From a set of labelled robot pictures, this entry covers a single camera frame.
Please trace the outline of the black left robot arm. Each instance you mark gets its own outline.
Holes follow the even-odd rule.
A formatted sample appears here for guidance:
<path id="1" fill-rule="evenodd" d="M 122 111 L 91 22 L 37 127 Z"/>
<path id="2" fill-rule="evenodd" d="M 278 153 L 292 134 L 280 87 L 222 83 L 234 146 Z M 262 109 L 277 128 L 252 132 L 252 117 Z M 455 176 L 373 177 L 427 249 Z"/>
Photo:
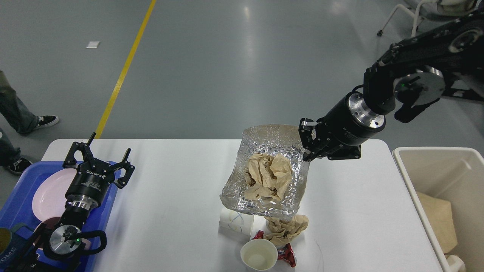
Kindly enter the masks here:
<path id="1" fill-rule="evenodd" d="M 65 191 L 65 209 L 54 227 L 42 223 L 26 240 L 17 255 L 7 265 L 7 272 L 60 272 L 55 267 L 38 260 L 37 249 L 43 246 L 44 255 L 55 261 L 68 261 L 65 271 L 74 272 L 85 255 L 95 255 L 107 246 L 107 236 L 102 227 L 86 230 L 85 225 L 94 223 L 91 213 L 102 208 L 110 187 L 124 188 L 135 167 L 128 161 L 128 148 L 121 162 L 111 164 L 93 156 L 88 142 L 71 145 L 63 168 L 76 171 Z"/>

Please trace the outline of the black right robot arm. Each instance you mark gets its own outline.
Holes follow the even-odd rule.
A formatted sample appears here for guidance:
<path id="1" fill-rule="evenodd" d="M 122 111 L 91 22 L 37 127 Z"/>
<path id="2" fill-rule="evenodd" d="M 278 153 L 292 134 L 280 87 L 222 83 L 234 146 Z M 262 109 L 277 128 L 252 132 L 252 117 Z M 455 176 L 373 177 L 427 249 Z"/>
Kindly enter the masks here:
<path id="1" fill-rule="evenodd" d="M 324 117 L 302 118 L 302 160 L 358 159 L 394 112 L 409 123 L 441 97 L 483 102 L 483 9 L 393 43 Z"/>

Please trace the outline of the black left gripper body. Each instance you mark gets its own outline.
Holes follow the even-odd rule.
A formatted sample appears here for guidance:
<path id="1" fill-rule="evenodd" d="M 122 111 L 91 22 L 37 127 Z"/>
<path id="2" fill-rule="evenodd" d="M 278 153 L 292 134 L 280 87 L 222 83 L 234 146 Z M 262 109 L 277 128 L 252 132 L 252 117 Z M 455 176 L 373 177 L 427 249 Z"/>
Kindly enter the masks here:
<path id="1" fill-rule="evenodd" d="M 90 170 L 77 172 L 66 191 L 66 202 L 70 206 L 85 210 L 98 208 L 102 205 L 114 179 L 113 172 L 96 173 Z"/>

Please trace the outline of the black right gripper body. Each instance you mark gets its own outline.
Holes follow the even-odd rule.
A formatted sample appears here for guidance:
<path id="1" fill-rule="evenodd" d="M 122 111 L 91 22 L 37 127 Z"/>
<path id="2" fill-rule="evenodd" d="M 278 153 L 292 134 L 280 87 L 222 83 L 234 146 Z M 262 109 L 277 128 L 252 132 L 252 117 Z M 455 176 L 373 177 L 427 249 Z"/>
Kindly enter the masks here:
<path id="1" fill-rule="evenodd" d="M 348 93 L 321 122 L 334 137 L 348 146 L 358 146 L 369 140 L 386 126 L 386 118 L 371 110 L 362 93 Z"/>

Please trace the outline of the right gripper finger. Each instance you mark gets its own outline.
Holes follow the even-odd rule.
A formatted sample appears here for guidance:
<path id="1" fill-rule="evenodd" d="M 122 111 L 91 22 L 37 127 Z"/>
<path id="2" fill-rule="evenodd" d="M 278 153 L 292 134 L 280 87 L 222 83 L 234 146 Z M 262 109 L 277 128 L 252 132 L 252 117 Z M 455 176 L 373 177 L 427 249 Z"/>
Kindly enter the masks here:
<path id="1" fill-rule="evenodd" d="M 311 162 L 332 153 L 333 135 L 323 122 L 302 118 L 299 121 L 298 131 L 301 144 L 306 150 L 302 157 L 303 161 Z"/>
<path id="2" fill-rule="evenodd" d="M 337 148 L 332 148 L 328 153 L 323 155 L 329 160 L 349 160 L 349 159 L 359 159 L 361 158 L 361 145 L 358 146 L 347 146 L 340 144 Z"/>

